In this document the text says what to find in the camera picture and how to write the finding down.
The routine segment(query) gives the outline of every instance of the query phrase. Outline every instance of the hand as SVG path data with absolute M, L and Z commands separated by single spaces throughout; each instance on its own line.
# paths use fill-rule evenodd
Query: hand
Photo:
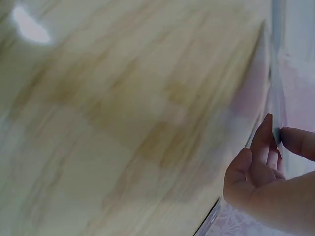
M 291 152 L 315 161 L 314 133 L 283 128 L 281 139 Z M 270 227 L 315 235 L 315 172 L 285 180 L 270 114 L 258 128 L 250 149 L 241 150 L 228 167 L 224 198 Z

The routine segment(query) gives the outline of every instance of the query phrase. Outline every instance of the light wood table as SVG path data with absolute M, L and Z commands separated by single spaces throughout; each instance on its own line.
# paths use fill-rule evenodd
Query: light wood table
M 193 235 L 260 112 L 259 83 L 233 102 L 269 4 L 1 1 L 0 235 Z

